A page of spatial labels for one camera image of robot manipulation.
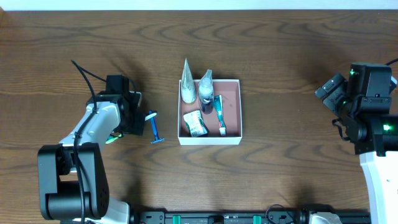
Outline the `green white toothbrush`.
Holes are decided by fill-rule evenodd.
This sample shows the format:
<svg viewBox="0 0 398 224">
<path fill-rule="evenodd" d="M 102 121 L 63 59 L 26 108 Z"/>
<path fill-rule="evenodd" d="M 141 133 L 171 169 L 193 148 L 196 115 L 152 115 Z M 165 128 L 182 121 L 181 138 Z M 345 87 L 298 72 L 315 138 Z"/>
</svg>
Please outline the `green white toothbrush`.
<svg viewBox="0 0 398 224">
<path fill-rule="evenodd" d="M 144 120 L 144 121 L 148 121 L 148 120 L 154 118 L 156 115 L 157 115 L 157 113 L 151 113 L 151 114 L 149 114 L 149 115 L 147 115 L 147 116 L 145 117 L 145 120 Z M 115 142 L 117 139 L 122 138 L 123 136 L 124 136 L 123 133 L 121 133 L 121 134 L 119 134 L 119 135 L 117 135 L 117 136 L 114 136 L 114 135 L 111 134 L 111 135 L 108 137 L 108 139 L 107 139 L 107 141 L 105 142 L 105 144 L 111 144 L 112 142 Z"/>
</svg>

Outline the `green white packet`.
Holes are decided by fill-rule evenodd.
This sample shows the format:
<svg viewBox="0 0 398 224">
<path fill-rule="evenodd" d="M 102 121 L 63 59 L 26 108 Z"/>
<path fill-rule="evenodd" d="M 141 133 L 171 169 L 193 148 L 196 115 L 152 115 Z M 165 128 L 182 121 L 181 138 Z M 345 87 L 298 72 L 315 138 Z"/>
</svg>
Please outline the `green white packet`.
<svg viewBox="0 0 398 224">
<path fill-rule="evenodd" d="M 208 134 L 200 110 L 195 110 L 183 115 L 184 122 L 192 138 Z"/>
</svg>

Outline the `white Pantene tube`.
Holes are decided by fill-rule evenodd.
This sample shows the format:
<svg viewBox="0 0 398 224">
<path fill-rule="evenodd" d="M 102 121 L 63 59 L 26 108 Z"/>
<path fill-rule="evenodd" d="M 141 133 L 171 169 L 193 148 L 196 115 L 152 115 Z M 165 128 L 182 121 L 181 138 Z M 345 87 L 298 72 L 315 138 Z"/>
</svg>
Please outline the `white Pantene tube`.
<svg viewBox="0 0 398 224">
<path fill-rule="evenodd" d="M 180 91 L 184 103 L 192 104 L 195 102 L 197 98 L 195 82 L 187 59 L 185 59 L 183 66 Z"/>
</svg>

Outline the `clear spray bottle dark liquid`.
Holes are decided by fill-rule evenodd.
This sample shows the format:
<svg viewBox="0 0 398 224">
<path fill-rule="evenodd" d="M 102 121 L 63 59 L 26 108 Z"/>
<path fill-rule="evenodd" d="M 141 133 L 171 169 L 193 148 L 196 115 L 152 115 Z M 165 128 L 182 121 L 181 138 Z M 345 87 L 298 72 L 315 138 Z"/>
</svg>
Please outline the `clear spray bottle dark liquid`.
<svg viewBox="0 0 398 224">
<path fill-rule="evenodd" d="M 198 96 L 200 109 L 204 114 L 210 114 L 213 110 L 214 88 L 212 70 L 208 69 L 198 84 Z"/>
</svg>

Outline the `green red toothpaste tube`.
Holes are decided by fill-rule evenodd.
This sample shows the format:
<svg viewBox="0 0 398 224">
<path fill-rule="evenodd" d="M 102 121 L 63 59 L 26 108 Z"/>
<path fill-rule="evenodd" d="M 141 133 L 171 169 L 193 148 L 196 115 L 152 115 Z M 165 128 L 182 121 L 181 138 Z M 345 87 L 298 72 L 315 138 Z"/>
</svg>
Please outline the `green red toothpaste tube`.
<svg viewBox="0 0 398 224">
<path fill-rule="evenodd" d="M 218 117 L 220 135 L 226 136 L 226 126 L 223 119 L 223 97 L 221 95 L 214 97 L 213 106 Z"/>
</svg>

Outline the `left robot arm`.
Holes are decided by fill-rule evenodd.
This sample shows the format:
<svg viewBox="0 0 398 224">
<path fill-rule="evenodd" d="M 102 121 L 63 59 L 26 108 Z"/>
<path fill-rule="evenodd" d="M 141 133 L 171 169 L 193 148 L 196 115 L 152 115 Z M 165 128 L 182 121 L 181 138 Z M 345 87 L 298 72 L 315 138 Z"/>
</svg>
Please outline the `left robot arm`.
<svg viewBox="0 0 398 224">
<path fill-rule="evenodd" d="M 105 90 L 87 101 L 75 129 L 38 151 L 40 212 L 46 220 L 129 223 L 129 205 L 109 195 L 102 151 L 113 133 L 143 134 L 141 93 L 130 90 L 131 83 L 122 75 L 107 76 Z"/>
</svg>

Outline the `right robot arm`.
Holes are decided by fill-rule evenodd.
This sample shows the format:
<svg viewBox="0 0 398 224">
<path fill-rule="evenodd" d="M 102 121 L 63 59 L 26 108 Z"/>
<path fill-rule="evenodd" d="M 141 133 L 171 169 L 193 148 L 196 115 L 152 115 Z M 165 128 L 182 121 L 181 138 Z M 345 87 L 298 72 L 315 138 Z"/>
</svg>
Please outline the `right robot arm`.
<svg viewBox="0 0 398 224">
<path fill-rule="evenodd" d="M 355 62 L 348 78 L 337 73 L 315 91 L 359 156 L 372 223 L 397 223 L 397 115 L 390 113 L 396 86 L 388 63 Z"/>
</svg>

